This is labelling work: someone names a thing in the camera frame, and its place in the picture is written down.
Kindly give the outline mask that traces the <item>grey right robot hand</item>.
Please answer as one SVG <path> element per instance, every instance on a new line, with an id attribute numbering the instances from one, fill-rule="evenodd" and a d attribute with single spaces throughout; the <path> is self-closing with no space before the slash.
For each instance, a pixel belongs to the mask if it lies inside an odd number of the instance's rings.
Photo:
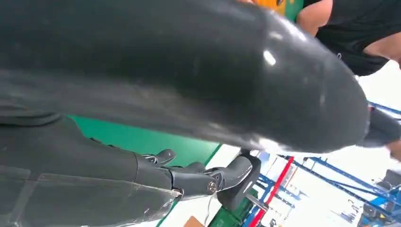
<path id="1" fill-rule="evenodd" d="M 0 224 L 120 227 L 249 183 L 256 159 L 167 167 L 86 138 L 71 115 L 265 150 L 359 143 L 351 70 L 276 12 L 237 0 L 3 0 Z"/>

